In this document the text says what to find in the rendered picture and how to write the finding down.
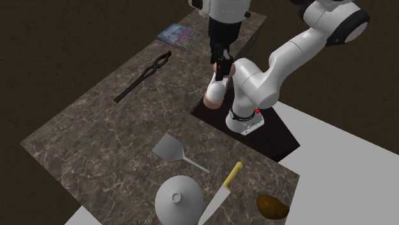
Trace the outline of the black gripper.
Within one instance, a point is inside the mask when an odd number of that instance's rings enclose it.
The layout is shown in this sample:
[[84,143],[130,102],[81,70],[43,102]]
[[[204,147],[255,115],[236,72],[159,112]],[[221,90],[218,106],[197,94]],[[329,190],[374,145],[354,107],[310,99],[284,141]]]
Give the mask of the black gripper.
[[233,56],[229,53],[230,45],[239,36],[242,22],[224,23],[213,19],[208,20],[208,36],[210,38],[210,63],[216,63],[215,80],[221,81],[230,74]]

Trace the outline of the blue and purple book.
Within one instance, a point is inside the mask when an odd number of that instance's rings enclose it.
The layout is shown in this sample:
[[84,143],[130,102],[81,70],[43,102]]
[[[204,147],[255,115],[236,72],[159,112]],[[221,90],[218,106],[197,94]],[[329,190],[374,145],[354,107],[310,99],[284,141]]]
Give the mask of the blue and purple book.
[[158,40],[184,51],[188,51],[201,37],[200,32],[175,23],[157,35]]

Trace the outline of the black tongs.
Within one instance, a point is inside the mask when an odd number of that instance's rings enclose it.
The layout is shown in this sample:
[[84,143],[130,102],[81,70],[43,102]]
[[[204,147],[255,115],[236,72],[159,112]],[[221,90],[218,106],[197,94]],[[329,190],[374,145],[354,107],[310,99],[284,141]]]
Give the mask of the black tongs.
[[117,97],[113,99],[114,102],[119,103],[126,95],[128,95],[138,84],[143,82],[146,78],[152,76],[158,69],[163,67],[169,60],[172,52],[169,50],[167,53],[160,55],[156,58],[153,63],[145,68],[141,75],[124,91],[122,91]]

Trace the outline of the dark robot stand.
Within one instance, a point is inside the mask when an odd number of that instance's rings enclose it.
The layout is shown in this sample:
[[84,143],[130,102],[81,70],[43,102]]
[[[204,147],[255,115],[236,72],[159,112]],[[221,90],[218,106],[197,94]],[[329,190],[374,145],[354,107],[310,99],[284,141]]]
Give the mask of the dark robot stand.
[[300,146],[273,108],[260,111],[264,124],[250,134],[243,136],[231,131],[226,126],[225,119],[233,103],[233,97],[233,82],[229,81],[224,102],[220,108],[208,109],[200,100],[192,109],[191,114],[275,162],[279,162]]

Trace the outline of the grey spatula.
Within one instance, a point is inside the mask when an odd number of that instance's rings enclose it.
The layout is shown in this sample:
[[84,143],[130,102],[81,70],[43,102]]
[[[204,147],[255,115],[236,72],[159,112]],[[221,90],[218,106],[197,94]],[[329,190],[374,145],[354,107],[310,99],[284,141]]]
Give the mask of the grey spatula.
[[164,134],[161,140],[155,145],[152,152],[168,163],[182,160],[202,170],[203,172],[210,173],[208,169],[195,163],[191,159],[188,159],[184,153],[183,143],[168,133]]

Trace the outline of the grey funnel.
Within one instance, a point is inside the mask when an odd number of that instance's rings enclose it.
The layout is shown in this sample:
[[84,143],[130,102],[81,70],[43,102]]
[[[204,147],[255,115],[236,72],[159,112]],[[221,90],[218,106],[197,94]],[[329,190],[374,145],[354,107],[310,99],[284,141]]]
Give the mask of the grey funnel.
[[155,213],[162,225],[197,225],[204,202],[202,189],[195,180],[173,176],[157,191]]

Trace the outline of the brown potato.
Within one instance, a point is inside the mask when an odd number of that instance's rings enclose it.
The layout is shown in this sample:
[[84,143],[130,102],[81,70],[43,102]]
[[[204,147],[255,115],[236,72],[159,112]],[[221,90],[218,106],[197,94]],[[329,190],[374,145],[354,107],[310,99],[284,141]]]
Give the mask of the brown potato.
[[267,219],[284,219],[290,211],[290,208],[283,204],[279,199],[268,194],[261,194],[256,199],[258,211]]

